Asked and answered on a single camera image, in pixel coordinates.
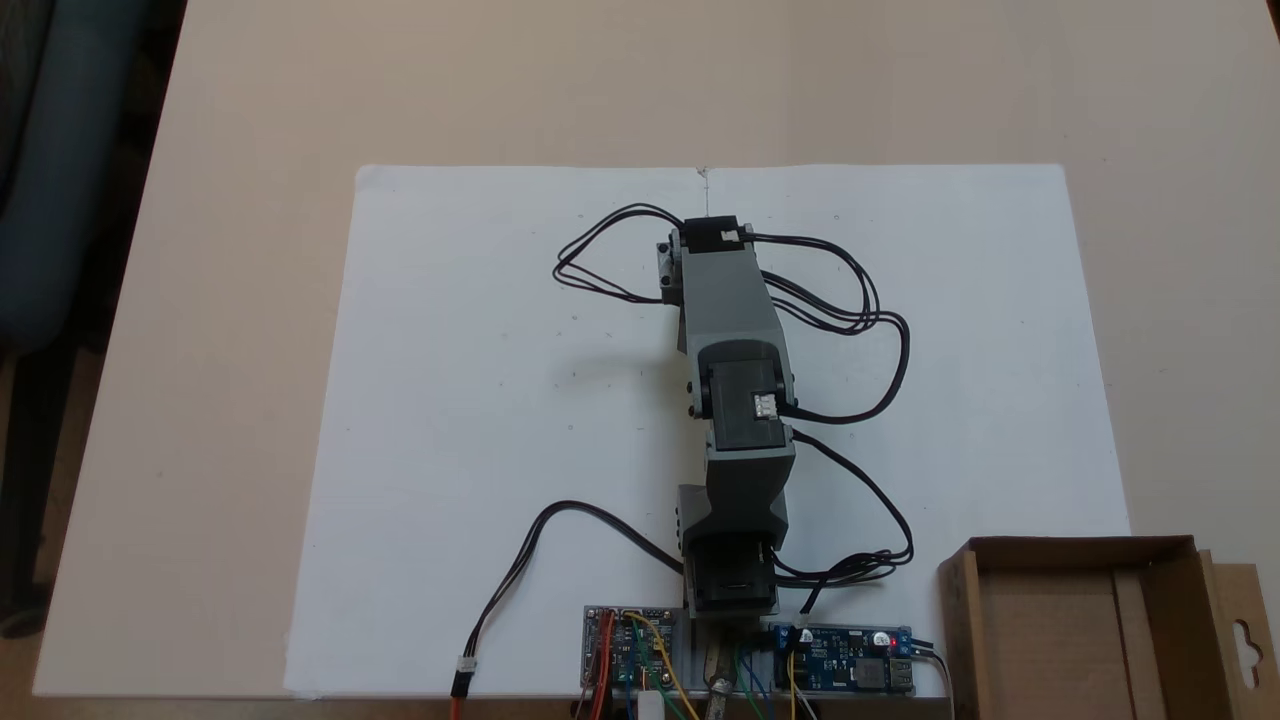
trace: cardboard box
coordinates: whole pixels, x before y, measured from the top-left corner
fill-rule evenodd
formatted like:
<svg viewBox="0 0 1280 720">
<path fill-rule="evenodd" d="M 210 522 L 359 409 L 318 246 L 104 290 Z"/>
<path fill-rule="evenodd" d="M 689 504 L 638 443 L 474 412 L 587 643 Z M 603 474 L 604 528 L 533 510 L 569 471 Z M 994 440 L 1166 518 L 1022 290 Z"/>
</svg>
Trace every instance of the cardboard box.
<svg viewBox="0 0 1280 720">
<path fill-rule="evenodd" d="M 1257 570 L 1188 536 L 973 538 L 940 574 L 956 717 L 1280 717 Z"/>
</svg>

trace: white paper sheet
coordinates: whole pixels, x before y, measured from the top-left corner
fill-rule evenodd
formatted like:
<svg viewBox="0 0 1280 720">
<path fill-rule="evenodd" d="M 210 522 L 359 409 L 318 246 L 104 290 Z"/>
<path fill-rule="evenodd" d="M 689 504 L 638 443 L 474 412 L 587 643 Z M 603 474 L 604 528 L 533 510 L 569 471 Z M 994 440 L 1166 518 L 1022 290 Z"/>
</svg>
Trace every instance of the white paper sheet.
<svg viewBox="0 0 1280 720">
<path fill-rule="evenodd" d="M 942 639 L 934 573 L 977 534 L 1128 534 L 1070 202 L 1057 167 L 710 170 L 364 168 L 356 182 L 285 687 L 444 696 L 476 614 L 547 503 L 600 505 L 676 551 L 675 492 L 698 482 L 676 310 L 564 290 L 556 252 L 612 209 L 737 214 L 840 242 L 911 323 L 897 401 L 805 427 L 855 459 L 915 530 L 916 560 L 831 591 L 814 621 Z M 584 256 L 657 295 L 658 220 Z M 832 300 L 828 256 L 758 247 Z M 804 406 L 851 413 L 892 374 L 896 334 L 783 319 Z M 827 566 L 901 537 L 854 478 L 799 447 L 781 555 Z M 557 516 L 485 629 L 472 696 L 576 696 L 581 607 L 680 605 L 680 579 L 598 521 Z M 781 618 L 801 593 L 785 592 Z M 920 669 L 922 696 L 942 694 Z"/>
</svg>

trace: table surface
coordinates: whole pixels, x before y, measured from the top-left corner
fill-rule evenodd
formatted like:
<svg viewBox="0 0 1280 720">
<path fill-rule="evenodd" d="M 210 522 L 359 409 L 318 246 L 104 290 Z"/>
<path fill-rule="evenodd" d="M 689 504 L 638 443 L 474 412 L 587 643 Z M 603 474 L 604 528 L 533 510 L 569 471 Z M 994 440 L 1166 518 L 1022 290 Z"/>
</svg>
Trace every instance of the table surface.
<svg viewBox="0 0 1280 720">
<path fill-rule="evenodd" d="M 192 0 L 36 692 L 284 694 L 375 163 L 1061 163 L 1133 529 L 1280 616 L 1277 73 L 1262 0 Z"/>
</svg>

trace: black cable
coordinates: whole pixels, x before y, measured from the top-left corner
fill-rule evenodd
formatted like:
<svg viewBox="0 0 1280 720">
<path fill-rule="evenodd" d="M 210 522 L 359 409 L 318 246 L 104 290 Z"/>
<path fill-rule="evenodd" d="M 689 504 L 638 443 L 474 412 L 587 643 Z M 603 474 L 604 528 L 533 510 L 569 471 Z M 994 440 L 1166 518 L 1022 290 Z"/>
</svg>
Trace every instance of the black cable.
<svg viewBox="0 0 1280 720">
<path fill-rule="evenodd" d="M 899 389 L 902 387 L 902 380 L 906 377 L 906 366 L 911 356 L 911 331 L 906 323 L 906 319 L 897 313 L 890 313 L 881 310 L 879 307 L 879 292 L 876 290 L 876 283 L 872 281 L 870 274 L 867 269 L 854 259 L 844 247 L 838 245 L 819 240 L 814 237 L 804 236 L 777 236 L 777 234 L 762 234 L 751 233 L 746 236 L 746 240 L 756 242 L 771 242 L 777 245 L 791 245 L 799 247 L 810 247 L 814 250 L 822 250 L 829 252 L 841 260 L 854 272 L 855 278 L 861 286 L 861 310 L 846 310 L 832 302 L 828 302 L 819 297 L 817 293 L 806 290 L 800 283 L 787 279 L 776 273 L 762 270 L 760 275 L 764 278 L 764 283 L 774 290 L 782 291 L 796 300 L 806 302 L 813 309 L 819 313 L 826 314 L 841 323 L 849 323 L 847 325 L 841 325 L 836 323 L 829 323 L 818 318 L 815 314 L 809 313 L 787 299 L 773 296 L 773 305 L 780 310 L 790 314 L 801 323 L 817 328 L 819 331 L 831 332 L 842 336 L 856 336 L 861 334 L 881 323 L 887 323 L 892 325 L 899 334 L 900 347 L 897 366 L 893 369 L 893 378 L 890 380 L 888 389 L 881 397 L 870 410 L 863 413 L 855 413 L 852 415 L 826 415 L 822 413 L 814 413 L 812 410 L 803 410 L 794 405 L 786 402 L 778 404 L 778 414 L 785 418 L 792 418 L 796 420 L 808 420 L 813 423 L 823 423 L 828 425 L 847 425 L 852 423 L 861 423 L 863 420 L 869 420 L 881 413 L 883 413 L 897 397 Z"/>
<path fill-rule="evenodd" d="M 489 598 L 489 602 L 484 606 L 484 610 L 480 611 L 480 619 L 476 620 L 475 628 L 472 628 L 471 634 L 467 637 L 467 646 L 462 653 L 465 657 L 475 657 L 476 647 L 480 644 L 480 630 L 484 628 L 485 620 L 488 620 L 489 614 L 493 612 L 493 609 L 498 606 L 498 602 L 502 600 L 502 596 L 511 588 L 511 585 L 516 582 L 520 574 L 529 565 L 529 560 L 534 555 L 534 548 L 538 546 L 538 538 L 541 536 L 543 528 L 547 525 L 547 521 L 550 520 L 556 514 L 563 512 L 566 510 L 576 510 L 579 512 L 586 512 L 588 515 L 596 518 L 605 525 L 609 525 L 611 528 L 617 530 L 622 537 L 635 543 L 636 547 L 645 551 L 648 555 L 657 559 L 667 568 L 671 568 L 676 573 L 684 574 L 685 566 L 680 560 L 676 560 L 675 557 L 668 555 L 664 550 L 650 542 L 648 538 L 641 536 L 635 528 L 627 525 L 612 512 L 608 512 L 586 502 L 579 502 L 576 500 L 561 500 L 559 502 L 553 502 L 547 507 L 544 507 L 543 511 L 538 514 L 538 518 L 534 519 L 534 524 L 530 525 L 529 533 L 525 534 L 525 542 L 520 546 L 520 552 L 516 553 L 516 560 L 511 564 L 511 569 L 507 570 L 507 575 L 503 577 L 500 583 L 498 583 L 498 589 L 494 591 L 493 597 Z"/>
<path fill-rule="evenodd" d="M 911 642 L 915 643 L 915 644 L 918 644 L 918 646 L 923 644 L 923 646 L 927 646 L 929 648 L 933 647 L 933 644 L 931 644 L 931 643 L 922 643 L 920 641 L 916 641 L 916 639 L 913 639 Z M 956 689 L 955 689 L 955 684 L 951 682 L 951 670 L 947 669 L 947 661 L 942 660 L 942 656 L 938 655 L 937 652 L 934 652 L 933 650 L 923 650 L 920 647 L 916 647 L 913 651 L 911 655 L 914 657 L 924 657 L 927 660 L 932 660 L 932 661 L 934 661 L 934 662 L 938 664 L 938 669 L 942 670 L 942 680 L 946 682 L 946 684 L 947 684 L 947 702 L 951 705 L 951 717 L 955 717 L 956 716 L 956 700 L 955 700 Z"/>
<path fill-rule="evenodd" d="M 780 559 L 774 557 L 773 562 L 777 568 L 782 569 L 786 573 L 790 573 L 796 578 L 796 580 L 792 582 L 795 583 L 806 582 L 806 584 L 801 587 L 810 588 L 808 600 L 805 600 L 805 603 L 800 607 L 800 614 L 808 615 L 813 610 L 814 603 L 818 601 L 818 593 L 820 593 L 823 588 L 842 587 L 849 584 L 876 580 L 888 575 L 897 566 L 906 565 L 908 562 L 910 562 L 915 557 L 915 541 L 911 534 L 911 527 L 906 521 L 906 518 L 902 516 L 902 512 L 899 511 L 896 505 L 893 505 L 893 501 L 890 500 L 890 497 L 884 493 L 884 491 L 881 489 L 878 484 L 876 484 L 876 480 L 873 480 L 870 475 L 868 475 L 861 468 L 859 468 L 851 460 L 828 447 L 822 441 L 813 438 L 800 430 L 792 429 L 791 438 L 795 442 L 809 445 L 817 448 L 818 452 L 826 455 L 827 459 L 832 460 L 845 470 L 849 470 L 854 477 L 861 480 L 863 484 L 865 484 L 872 491 L 872 493 L 876 495 L 876 497 L 881 501 L 884 509 L 888 510 L 890 515 L 893 516 L 893 520 L 897 523 L 899 529 L 902 530 L 902 537 L 906 538 L 906 547 L 904 550 L 900 550 L 897 552 L 891 552 L 888 550 L 881 550 L 876 552 L 856 552 L 854 555 L 850 555 L 840 560 L 838 562 L 832 565 L 831 569 L 823 571 L 796 570 L 782 562 Z M 882 573 L 876 574 L 877 570 L 881 570 Z M 782 587 L 795 587 L 791 584 L 783 585 L 782 580 L 780 580 L 778 584 Z"/>
<path fill-rule="evenodd" d="M 616 297 L 626 302 L 640 305 L 660 304 L 662 299 L 636 295 L 616 282 L 605 279 L 575 263 L 579 255 L 581 255 L 591 245 L 591 242 L 600 236 L 600 233 L 630 218 L 658 218 L 677 228 L 685 225 L 684 220 L 672 215 L 669 211 L 648 202 L 632 202 L 631 205 L 618 208 L 591 225 L 591 228 L 585 233 L 580 234 L 572 242 L 561 249 L 559 254 L 556 256 L 558 260 L 556 263 L 556 268 L 552 269 L 552 277 L 556 278 L 556 282 L 566 287 Z"/>
</svg>

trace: blue circuit board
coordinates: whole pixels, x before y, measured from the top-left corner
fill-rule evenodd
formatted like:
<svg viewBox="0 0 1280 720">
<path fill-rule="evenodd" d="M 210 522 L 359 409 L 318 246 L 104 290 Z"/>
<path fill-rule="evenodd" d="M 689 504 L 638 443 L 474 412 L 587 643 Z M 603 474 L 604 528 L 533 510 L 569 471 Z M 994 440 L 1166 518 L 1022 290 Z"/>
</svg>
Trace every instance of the blue circuit board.
<svg viewBox="0 0 1280 720">
<path fill-rule="evenodd" d="M 911 628 L 858 628 L 849 625 L 771 625 L 773 683 L 791 687 L 788 650 L 795 647 L 795 680 L 805 692 L 910 694 Z M 799 633 L 791 644 L 791 634 Z"/>
</svg>

